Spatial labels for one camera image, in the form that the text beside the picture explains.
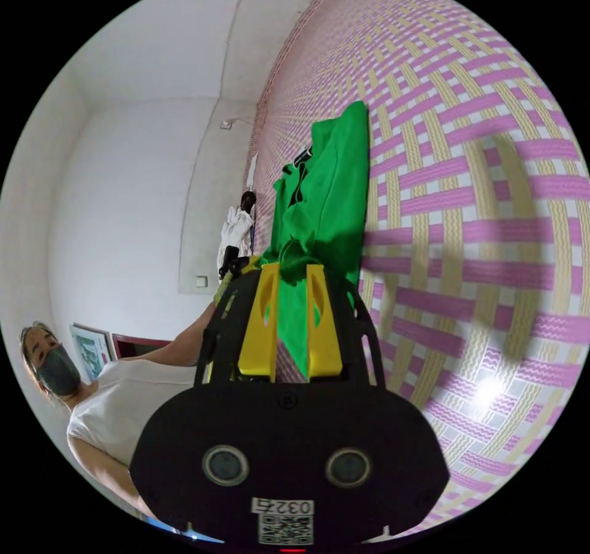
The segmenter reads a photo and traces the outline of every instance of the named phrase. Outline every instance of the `sticker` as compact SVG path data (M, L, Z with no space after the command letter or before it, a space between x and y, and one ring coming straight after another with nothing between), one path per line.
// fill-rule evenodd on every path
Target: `sticker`
M258 514L258 543L274 545L313 544L313 501L252 499Z
M269 515L313 515L313 501L277 501L275 499L252 499L251 513Z

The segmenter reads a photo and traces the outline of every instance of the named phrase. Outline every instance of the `yellow plastic part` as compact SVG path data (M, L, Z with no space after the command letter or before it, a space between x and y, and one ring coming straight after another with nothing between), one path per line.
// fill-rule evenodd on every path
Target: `yellow plastic part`
M207 373L207 382L205 382L205 384L208 384L211 381L211 375L213 374L213 362L211 362L208 366L209 370ZM234 374L232 374L232 376L230 377L230 381L234 380Z
M244 376L269 376L277 364L278 263L262 266L256 296L242 343L238 368ZM268 322L265 315L269 312Z
M256 266L259 259L260 255L250 255L250 258L248 259L248 265L242 268L241 274L243 275L245 273L248 273L249 271L259 270L260 268Z
M340 344L334 325L324 266L307 265L307 376L338 376L342 372ZM320 321L315 325L315 308Z

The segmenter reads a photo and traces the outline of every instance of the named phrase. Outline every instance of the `pink and yellow woven pattern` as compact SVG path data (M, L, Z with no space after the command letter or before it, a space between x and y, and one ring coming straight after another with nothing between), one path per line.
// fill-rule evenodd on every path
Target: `pink and yellow woven pattern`
M282 166L357 99L371 123L360 291L389 390L422 409L452 473L414 533L494 494L566 404L590 344L590 181L549 90L470 11L323 0L265 102L256 252ZM284 355L281 374L297 379Z

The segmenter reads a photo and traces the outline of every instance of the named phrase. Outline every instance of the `white t-shirt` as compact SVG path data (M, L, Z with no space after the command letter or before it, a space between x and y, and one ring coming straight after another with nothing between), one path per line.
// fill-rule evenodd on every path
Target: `white t-shirt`
M97 378L96 392L74 407L67 433L129 467L150 417L166 401L192 388L196 371L146 359L110 362Z

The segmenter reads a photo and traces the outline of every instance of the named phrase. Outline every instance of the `person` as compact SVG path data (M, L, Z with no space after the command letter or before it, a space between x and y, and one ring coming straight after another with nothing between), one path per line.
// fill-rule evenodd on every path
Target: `person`
M194 385L203 333L218 300L216 295L167 346L110 362L91 383L81 380L68 352L46 325L35 321L20 335L25 367L40 392L69 409L66 433L75 459L91 477L153 519L129 474L131 458L151 415Z

